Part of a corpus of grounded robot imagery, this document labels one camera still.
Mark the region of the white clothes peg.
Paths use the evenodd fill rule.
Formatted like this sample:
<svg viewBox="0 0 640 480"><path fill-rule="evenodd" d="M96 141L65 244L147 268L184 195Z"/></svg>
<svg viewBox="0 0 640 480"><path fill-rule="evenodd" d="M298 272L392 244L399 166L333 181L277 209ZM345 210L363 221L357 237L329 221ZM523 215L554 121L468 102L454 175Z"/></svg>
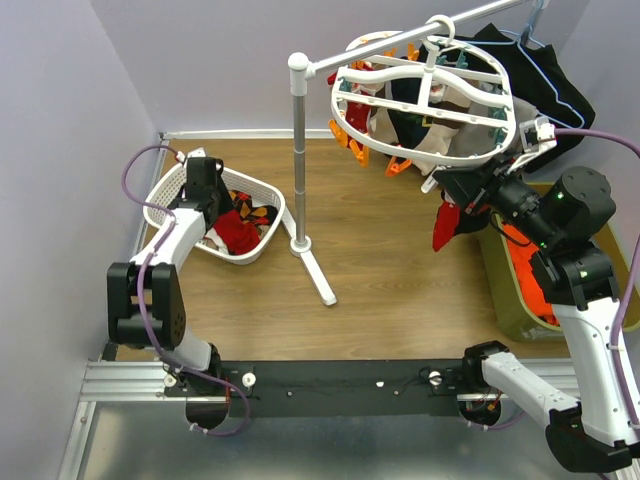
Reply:
<svg viewBox="0 0 640 480"><path fill-rule="evenodd" d="M421 192L424 194L428 194L431 191L435 190L437 186L437 180L435 179L433 174L430 174L426 177L424 183L421 185Z"/></svg>

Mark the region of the green plastic bin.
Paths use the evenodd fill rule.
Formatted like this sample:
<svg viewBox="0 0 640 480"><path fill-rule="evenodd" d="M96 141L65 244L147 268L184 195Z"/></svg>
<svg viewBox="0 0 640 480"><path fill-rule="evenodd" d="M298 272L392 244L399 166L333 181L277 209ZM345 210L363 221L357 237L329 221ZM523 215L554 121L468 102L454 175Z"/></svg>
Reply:
<svg viewBox="0 0 640 480"><path fill-rule="evenodd" d="M562 322L561 316L590 312L595 302L617 302L621 295L614 263L597 237L616 211L608 180L575 169L545 194L531 188L541 196L545 233L522 234L538 247L529 263L559 326L535 317L525 305L507 247L510 237L481 242L498 327L520 342L560 339L574 323Z"/></svg>

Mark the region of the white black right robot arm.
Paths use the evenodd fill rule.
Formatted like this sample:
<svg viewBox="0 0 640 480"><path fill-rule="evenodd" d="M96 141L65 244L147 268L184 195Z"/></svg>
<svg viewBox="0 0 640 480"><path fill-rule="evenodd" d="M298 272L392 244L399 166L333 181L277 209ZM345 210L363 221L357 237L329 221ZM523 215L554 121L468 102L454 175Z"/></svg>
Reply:
<svg viewBox="0 0 640 480"><path fill-rule="evenodd" d="M552 387L497 341L466 349L462 384L506 394L543 427L550 451L570 472L630 466L639 457L639 391L622 332L630 295L592 241L616 210L606 177L572 167L545 195L497 159L434 177L462 210L490 209L537 247L530 265L562 329L580 395Z"/></svg>

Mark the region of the red black santa sock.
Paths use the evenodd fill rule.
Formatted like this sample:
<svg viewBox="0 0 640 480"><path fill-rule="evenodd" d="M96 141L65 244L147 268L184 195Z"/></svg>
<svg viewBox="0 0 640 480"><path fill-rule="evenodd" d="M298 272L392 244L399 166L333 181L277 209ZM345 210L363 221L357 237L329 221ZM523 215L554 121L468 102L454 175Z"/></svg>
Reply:
<svg viewBox="0 0 640 480"><path fill-rule="evenodd" d="M441 200L432 235L432 248L435 252L440 251L457 235L456 230L460 221L459 206L444 190L441 191Z"/></svg>

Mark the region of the orange cloth in bin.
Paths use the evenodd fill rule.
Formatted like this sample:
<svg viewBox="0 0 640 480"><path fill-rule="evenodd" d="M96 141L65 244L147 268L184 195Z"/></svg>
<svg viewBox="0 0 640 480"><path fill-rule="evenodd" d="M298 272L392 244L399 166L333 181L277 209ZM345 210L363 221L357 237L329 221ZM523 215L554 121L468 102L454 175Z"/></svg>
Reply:
<svg viewBox="0 0 640 480"><path fill-rule="evenodd" d="M552 306L545 300L529 263L532 255L538 252L538 247L512 225L504 224L502 229L510 237L507 247L525 305L535 317L549 325L559 326Z"/></svg>

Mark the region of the socks pile in basket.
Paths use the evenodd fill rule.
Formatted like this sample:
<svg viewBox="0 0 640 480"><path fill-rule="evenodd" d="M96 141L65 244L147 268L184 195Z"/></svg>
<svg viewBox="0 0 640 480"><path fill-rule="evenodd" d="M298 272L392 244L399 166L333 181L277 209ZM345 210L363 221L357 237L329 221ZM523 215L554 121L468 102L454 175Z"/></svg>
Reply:
<svg viewBox="0 0 640 480"><path fill-rule="evenodd" d="M229 190L235 209L220 218L207 232L208 245L230 255L243 255L255 249L270 230L278 215L272 205L253 203L252 196L238 190Z"/></svg>

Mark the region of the white perforated basket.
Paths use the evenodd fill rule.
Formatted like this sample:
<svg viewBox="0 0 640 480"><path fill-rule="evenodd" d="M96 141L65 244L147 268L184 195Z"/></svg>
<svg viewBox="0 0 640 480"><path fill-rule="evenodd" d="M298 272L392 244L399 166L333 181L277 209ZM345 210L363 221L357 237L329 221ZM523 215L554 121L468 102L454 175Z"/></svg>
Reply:
<svg viewBox="0 0 640 480"><path fill-rule="evenodd" d="M174 165L153 187L146 201L169 208L182 193L186 178L186 168L179 164ZM281 224L286 207L284 196L270 184L230 168L225 167L222 180L231 197L231 213L237 214L231 215L231 220L239 220L243 226L251 227L251 230L247 227L242 233L255 233L257 241L248 244L252 248L245 253L232 253L231 248L238 246L239 240L231 238L229 228L222 228L231 227L229 222L225 224L223 220L218 229L223 233L222 236L212 227L195 247L229 263L246 265L258 259ZM146 206L143 207L143 216L146 222L156 229L160 229L165 219L163 211Z"/></svg>

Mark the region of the cream brown striped sock back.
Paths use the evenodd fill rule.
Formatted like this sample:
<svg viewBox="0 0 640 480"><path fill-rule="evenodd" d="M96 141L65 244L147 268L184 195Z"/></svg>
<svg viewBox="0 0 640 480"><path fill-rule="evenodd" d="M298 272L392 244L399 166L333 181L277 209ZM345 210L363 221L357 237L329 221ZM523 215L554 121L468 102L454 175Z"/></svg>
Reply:
<svg viewBox="0 0 640 480"><path fill-rule="evenodd" d="M387 108L376 106L371 108L368 133L371 138L385 144L399 144L398 136Z"/></svg>

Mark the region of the white round sock hanger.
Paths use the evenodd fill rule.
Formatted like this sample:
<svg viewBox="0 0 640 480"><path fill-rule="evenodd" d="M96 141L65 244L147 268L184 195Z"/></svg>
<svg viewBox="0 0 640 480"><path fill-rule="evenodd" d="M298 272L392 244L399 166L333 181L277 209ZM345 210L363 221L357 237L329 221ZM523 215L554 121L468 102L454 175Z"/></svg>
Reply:
<svg viewBox="0 0 640 480"><path fill-rule="evenodd" d="M410 45L406 56L397 56L395 50L383 53L384 60L360 60L348 64L349 70L341 69L340 73L335 72L330 81L331 87L330 104L332 111L332 119L335 119L338 125L351 137L348 145L343 148L349 149L355 156L358 163L366 167L369 164L370 154L373 151L380 152L388 157L389 163L386 167L386 176L396 176L409 167L414 166L420 170L425 178L434 174L437 170L458 166L477 166L490 160L495 155L505 151L508 143L516 134L516 122L514 116L514 103L512 94L507 94L507 102L512 103L512 107L498 106L504 93L504 84L496 75L496 67L489 66L482 57L474 55L468 49L463 50L462 46L471 48L475 47L467 42L456 39L455 34L452 37L447 31L442 35L431 35L428 40L421 40L421 45L415 47ZM487 55L484 50L477 48L480 52ZM444 67L445 75L447 73L469 72L471 75L462 74L461 80L457 76L453 76L452 83L455 86L449 86L458 90L461 94L471 100L471 104L481 104L489 107L489 116L478 116L470 113L458 113L451 110L444 110L432 107L429 104L429 96L433 83L444 84L449 83L442 79L436 73L436 78L430 82L422 76L424 70L413 70L416 67L426 67L427 61L435 57L435 66ZM511 91L509 76L502 64L497 61L497 68L506 72L507 91ZM409 78L402 78L400 73L392 73L393 67L405 67L409 72ZM392 80L419 79L421 81L417 102L415 104L397 102L391 99L390 82ZM381 89L375 96L362 95L347 90L349 84L379 84ZM346 105L348 102L361 103L374 107L384 107L398 110L402 113L413 113L419 115L428 115L439 119L448 119L463 124L487 126L496 131L498 134L496 146L490 152L484 154L474 154L468 157L454 157L441 154L433 154L413 149L407 149L398 145L389 145L369 136L367 121L367 132L361 133L354 127L350 126L345 119Z"/></svg>

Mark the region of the black hanging garment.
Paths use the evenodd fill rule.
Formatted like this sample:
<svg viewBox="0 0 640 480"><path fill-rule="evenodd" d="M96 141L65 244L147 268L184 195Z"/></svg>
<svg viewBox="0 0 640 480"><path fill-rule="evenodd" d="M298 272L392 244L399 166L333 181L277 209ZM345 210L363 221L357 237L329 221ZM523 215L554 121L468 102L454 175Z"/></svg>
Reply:
<svg viewBox="0 0 640 480"><path fill-rule="evenodd" d="M595 110L564 74L553 46L527 48L503 35L493 24L472 37L456 36L456 39L485 50L505 68L517 123L533 118L537 111L557 127L589 129L593 125ZM555 148L532 160L525 171L533 173L551 164L582 140L577 136L561 137ZM451 140L448 153L454 156L484 153L494 146L493 141L490 128L465 124Z"/></svg>

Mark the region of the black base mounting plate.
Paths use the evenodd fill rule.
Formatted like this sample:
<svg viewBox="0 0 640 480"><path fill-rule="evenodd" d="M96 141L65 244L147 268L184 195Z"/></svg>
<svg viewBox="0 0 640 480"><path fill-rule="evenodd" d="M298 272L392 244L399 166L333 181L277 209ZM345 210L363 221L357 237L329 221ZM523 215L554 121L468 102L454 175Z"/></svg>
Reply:
<svg viewBox="0 0 640 480"><path fill-rule="evenodd" d="M224 411L253 418L461 416L494 425L505 395L463 377L459 359L224 361L216 382L182 374L178 392L220 397Z"/></svg>

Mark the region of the grey hanging garment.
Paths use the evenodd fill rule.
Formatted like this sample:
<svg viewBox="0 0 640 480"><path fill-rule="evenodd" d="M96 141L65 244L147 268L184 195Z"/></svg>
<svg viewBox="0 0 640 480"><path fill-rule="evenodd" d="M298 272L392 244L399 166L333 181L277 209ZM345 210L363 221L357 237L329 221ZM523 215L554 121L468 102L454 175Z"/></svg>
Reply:
<svg viewBox="0 0 640 480"><path fill-rule="evenodd" d="M513 103L517 131L514 138L508 143L507 150L520 153L523 149L518 127L523 122L534 120L540 116L540 113L534 105L526 100L513 97ZM489 107L472 103L468 113L488 117ZM487 126L463 124L452 138L448 154L454 157L468 157L490 152L496 146L499 133L501 132Z"/></svg>

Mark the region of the silver drying rack stand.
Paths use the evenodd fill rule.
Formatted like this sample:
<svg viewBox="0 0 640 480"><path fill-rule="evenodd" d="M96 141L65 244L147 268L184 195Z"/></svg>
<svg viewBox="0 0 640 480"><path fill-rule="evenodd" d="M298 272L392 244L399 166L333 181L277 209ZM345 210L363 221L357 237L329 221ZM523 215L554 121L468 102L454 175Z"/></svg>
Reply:
<svg viewBox="0 0 640 480"><path fill-rule="evenodd" d="M435 16L431 18L425 25L414 28L408 31L391 31L388 32L373 32L371 35L364 35L362 39L358 39L358 42L355 44L355 47L350 47L350 49L345 50L339 54L333 55L331 57L327 57L325 59L312 61L309 57L303 52L294 52L292 53L288 60L287 65L289 68L289 77L290 77L290 92L292 96L293 102L293 127L292 127L292 140L293 140L293 170L294 170L294 185L293 185L293 200L294 200L294 211L291 213L287 208L283 213L282 221L284 222L284 228L286 233L290 237L290 245L289 249L291 254L298 258L302 265L304 266L310 281L314 288L316 289L320 300L323 305L331 308L336 305L338 302L338 297L336 293L331 287L329 279L327 279L325 272L323 271L321 265L318 263L314 252L313 247L315 244L312 241L312 238L308 235L308 214L307 214L307 161L308 161L308 140L311 140L311 172L312 173L320 173L320 166L326 167L322 171L322 173L329 173L329 167L337 167L338 163L331 164L329 162L329 153L338 154L337 147L333 150L331 148L327 150L321 151L320 147L328 147L328 134L327 131L320 130L308 130L306 128L306 99L308 94L308 84L310 81L318 77L321 73L333 72L334 70L337 73L340 73L341 69L349 70L348 64L351 64L360 60L384 60L383 53L387 51L391 51L393 48L408 44L417 41L417 40L428 40L428 37L432 34L435 34L439 31L447 31L453 37L455 34L455 26L458 24L463 24L465 22L477 20L484 18L486 16L490 16L496 14L498 12L507 10L509 8L516 7L520 4L526 3L527 1L493 1L492 3L479 6L475 9L468 10L466 12L454 15L453 17L446 16ZM483 60L486 60L489 66L496 67L496 75L499 80L504 84L504 93L502 94L505 99L499 98L498 106L503 107L512 107L512 103L507 102L507 94L511 95L511 91L507 91L506 82L507 82L507 74L506 72L497 68L497 61L493 59L493 57L489 58L489 55L485 55L480 52L479 49L473 47L465 47L462 46L463 50L468 49L472 50L471 53L474 55L482 57ZM445 82L447 86L455 86L452 83L453 76L459 77L461 80L462 74L471 75L469 72L458 73L447 73L444 72L444 67L435 66L435 57L434 59L427 61L426 67L416 67L413 70L424 70L422 72L422 76L428 80L429 82L436 78L436 73L442 77L442 79L446 80L449 83ZM409 78L409 72L405 67L393 67L392 73L402 73L403 77Z"/></svg>

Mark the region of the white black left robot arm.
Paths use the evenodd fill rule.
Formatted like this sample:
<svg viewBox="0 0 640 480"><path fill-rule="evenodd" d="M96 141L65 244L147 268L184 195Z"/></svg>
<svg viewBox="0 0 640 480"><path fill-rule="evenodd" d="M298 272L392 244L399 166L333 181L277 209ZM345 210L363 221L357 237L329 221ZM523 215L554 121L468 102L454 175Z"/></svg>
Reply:
<svg viewBox="0 0 640 480"><path fill-rule="evenodd" d="M179 272L219 217L224 163L191 156L180 160L179 167L186 171L186 181L169 207L132 195L128 173L122 175L125 194L144 208L162 212L164 221L139 253L107 270L108 334L116 344L156 351L197 393L209 395L230 383L224 379L217 348L188 328Z"/></svg>

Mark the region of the navy santa sock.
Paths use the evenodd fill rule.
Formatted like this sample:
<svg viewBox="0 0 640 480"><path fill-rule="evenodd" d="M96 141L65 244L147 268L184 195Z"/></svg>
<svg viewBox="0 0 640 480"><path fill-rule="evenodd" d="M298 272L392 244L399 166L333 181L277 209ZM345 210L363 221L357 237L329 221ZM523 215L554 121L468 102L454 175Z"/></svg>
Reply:
<svg viewBox="0 0 640 480"><path fill-rule="evenodd" d="M400 79L390 82L391 99L397 102L415 104L418 99L421 81L419 79ZM392 145L424 152L439 152L444 155L456 130L445 120L428 115L402 113L398 110L387 111L391 122Z"/></svg>

